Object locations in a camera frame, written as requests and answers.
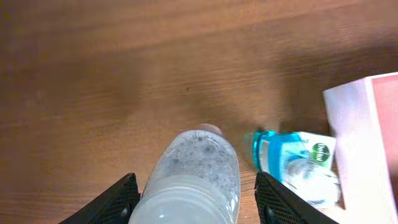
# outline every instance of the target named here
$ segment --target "pink object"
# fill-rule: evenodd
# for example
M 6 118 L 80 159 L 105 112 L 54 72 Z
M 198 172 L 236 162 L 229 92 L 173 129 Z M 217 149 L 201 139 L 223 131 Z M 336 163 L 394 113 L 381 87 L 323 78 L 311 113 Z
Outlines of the pink object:
M 323 92 L 346 213 L 358 223 L 398 223 L 398 72 Z

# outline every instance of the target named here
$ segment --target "white box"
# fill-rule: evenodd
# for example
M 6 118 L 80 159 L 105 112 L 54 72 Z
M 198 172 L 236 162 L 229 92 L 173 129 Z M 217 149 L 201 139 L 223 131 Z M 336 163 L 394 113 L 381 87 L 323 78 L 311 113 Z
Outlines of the white box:
M 398 72 L 323 92 L 336 141 L 346 213 L 355 223 L 398 223 Z

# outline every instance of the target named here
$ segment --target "transparent bottle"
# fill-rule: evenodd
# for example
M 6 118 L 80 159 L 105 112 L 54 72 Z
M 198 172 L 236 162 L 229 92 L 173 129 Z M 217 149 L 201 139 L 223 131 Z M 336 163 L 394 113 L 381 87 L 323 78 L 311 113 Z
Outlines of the transparent bottle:
M 234 224 L 240 177 L 234 148 L 210 124 L 179 134 L 159 159 L 133 223 Z

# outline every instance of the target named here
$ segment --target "green circular logo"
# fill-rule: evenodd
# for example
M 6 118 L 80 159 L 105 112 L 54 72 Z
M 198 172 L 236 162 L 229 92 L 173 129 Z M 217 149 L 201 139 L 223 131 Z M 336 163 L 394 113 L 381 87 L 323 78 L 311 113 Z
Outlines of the green circular logo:
M 312 146 L 312 158 L 317 162 L 325 162 L 330 156 L 329 148 L 324 143 Z

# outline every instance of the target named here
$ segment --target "wooden floor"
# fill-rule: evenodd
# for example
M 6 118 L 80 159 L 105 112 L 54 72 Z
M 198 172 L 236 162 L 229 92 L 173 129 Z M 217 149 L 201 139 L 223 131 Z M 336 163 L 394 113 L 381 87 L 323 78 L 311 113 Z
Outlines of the wooden floor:
M 328 129 L 322 90 L 398 70 L 396 0 L 30 0 L 0 4 L 0 223 L 57 223 L 207 122 Z

